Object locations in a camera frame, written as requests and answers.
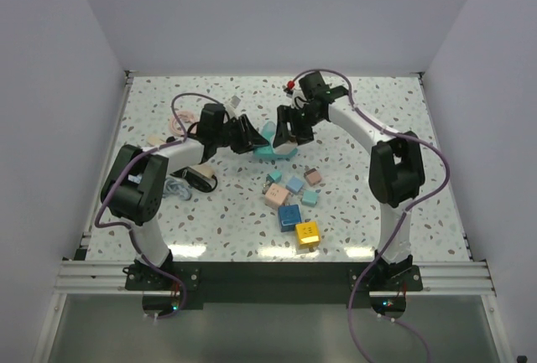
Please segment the white cube plug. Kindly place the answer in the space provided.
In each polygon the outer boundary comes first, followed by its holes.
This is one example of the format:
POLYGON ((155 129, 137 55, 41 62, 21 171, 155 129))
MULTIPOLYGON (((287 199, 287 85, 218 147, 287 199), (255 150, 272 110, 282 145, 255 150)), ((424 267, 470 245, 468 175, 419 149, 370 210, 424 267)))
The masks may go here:
POLYGON ((296 149, 296 142, 284 140, 279 137, 276 137, 273 140, 273 151, 274 154, 278 156, 287 157, 289 154, 292 154, 296 149))

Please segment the teal triangular socket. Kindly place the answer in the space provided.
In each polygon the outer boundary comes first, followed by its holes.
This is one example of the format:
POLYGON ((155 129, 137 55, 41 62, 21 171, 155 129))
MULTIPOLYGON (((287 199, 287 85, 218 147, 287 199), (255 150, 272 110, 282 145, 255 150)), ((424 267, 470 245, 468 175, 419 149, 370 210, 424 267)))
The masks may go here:
POLYGON ((285 158, 293 158, 298 153, 298 148, 295 143, 284 145, 282 148, 274 149, 273 142, 276 133, 276 125, 274 122, 266 122, 261 130, 261 135, 268 141, 268 146, 256 148, 253 154, 257 158, 263 160, 280 160, 285 158))

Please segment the pink small plug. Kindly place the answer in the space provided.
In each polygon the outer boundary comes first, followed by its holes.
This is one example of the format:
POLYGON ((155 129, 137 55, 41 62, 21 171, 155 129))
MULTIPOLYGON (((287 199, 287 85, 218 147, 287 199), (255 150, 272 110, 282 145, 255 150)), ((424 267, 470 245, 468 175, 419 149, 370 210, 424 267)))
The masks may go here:
POLYGON ((304 179, 308 183, 308 185, 316 186, 321 183, 322 176, 317 169, 312 168, 304 172, 304 179))

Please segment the blue small plug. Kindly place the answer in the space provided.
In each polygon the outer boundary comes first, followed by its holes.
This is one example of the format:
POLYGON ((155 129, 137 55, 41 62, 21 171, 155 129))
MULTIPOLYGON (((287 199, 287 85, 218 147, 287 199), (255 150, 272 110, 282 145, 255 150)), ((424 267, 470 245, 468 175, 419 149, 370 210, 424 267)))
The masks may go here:
POLYGON ((302 179, 293 176, 287 181, 285 188, 292 194, 298 194, 304 186, 305 182, 302 179))

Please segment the pink cube plug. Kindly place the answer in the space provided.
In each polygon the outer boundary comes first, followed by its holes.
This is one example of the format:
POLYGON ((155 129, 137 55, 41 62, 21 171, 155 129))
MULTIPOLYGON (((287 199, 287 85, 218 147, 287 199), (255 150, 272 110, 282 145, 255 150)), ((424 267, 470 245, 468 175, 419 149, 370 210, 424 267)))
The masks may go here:
POLYGON ((264 203, 271 208, 278 209, 289 198, 289 191, 279 184, 271 184, 264 194, 264 203))

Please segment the teal small plug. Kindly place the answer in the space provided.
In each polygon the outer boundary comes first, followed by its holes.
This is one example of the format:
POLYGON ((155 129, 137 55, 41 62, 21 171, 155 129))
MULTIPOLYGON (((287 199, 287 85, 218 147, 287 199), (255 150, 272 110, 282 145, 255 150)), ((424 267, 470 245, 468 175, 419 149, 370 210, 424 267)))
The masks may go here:
POLYGON ((301 195, 301 204, 309 207, 315 207, 318 203, 318 193, 312 190, 305 190, 301 195))

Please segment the blue cube plug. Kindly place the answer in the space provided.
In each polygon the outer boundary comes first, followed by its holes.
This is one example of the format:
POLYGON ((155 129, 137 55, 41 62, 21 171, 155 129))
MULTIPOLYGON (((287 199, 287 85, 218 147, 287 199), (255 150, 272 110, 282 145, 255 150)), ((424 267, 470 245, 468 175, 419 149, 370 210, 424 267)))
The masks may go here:
POLYGON ((281 205, 278 208, 278 221, 281 232, 294 231, 297 224, 302 222, 298 205, 281 205))

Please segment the yellow cube socket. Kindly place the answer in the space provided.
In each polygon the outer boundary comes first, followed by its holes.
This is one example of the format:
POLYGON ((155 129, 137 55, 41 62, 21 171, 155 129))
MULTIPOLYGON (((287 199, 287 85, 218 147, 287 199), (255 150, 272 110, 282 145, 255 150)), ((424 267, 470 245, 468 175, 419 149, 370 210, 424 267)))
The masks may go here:
POLYGON ((321 242, 318 225, 313 220, 296 224, 295 234, 299 249, 316 248, 321 242))

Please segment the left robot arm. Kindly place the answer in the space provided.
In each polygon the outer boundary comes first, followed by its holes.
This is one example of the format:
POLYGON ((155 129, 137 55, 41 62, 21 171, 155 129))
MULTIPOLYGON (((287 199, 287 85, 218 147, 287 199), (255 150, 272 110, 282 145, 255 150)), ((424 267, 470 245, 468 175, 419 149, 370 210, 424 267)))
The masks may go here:
POLYGON ((138 261, 147 266, 145 281, 155 289, 165 289, 174 279, 171 250, 157 218, 166 178, 209 161, 219 148, 243 154, 268 144, 246 115, 231 117, 223 104, 207 103, 194 133, 156 148, 120 148, 102 186, 95 226, 125 227, 138 261))

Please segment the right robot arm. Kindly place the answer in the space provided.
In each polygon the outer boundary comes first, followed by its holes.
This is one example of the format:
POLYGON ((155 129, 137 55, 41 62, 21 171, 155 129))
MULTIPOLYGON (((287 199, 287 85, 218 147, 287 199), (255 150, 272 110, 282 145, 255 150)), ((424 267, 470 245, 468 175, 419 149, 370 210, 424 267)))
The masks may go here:
POLYGON ((382 289, 394 289, 413 265, 405 208, 425 183, 417 136, 413 132, 389 134, 378 120, 350 104, 350 84, 331 87, 318 70, 290 80, 284 92, 292 104, 277 109, 276 153, 312 142, 313 127, 320 122, 340 127, 368 152, 368 185, 381 207, 381 236, 373 266, 364 277, 382 289))

